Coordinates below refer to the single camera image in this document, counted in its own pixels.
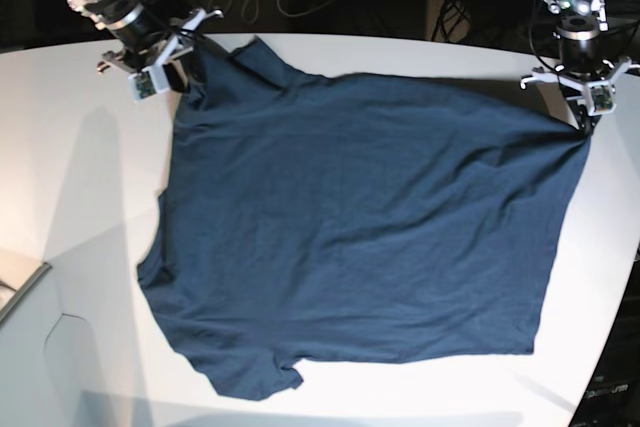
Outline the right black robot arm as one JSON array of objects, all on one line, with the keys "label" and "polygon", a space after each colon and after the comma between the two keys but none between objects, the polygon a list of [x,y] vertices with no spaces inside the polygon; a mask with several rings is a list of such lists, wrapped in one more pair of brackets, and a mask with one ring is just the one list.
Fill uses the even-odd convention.
[{"label": "right black robot arm", "polygon": [[224,16],[219,8],[189,0],[67,0],[67,4],[120,42],[118,50],[101,55],[96,70],[125,73],[137,101],[183,92],[188,80],[182,60],[203,40],[200,25]]}]

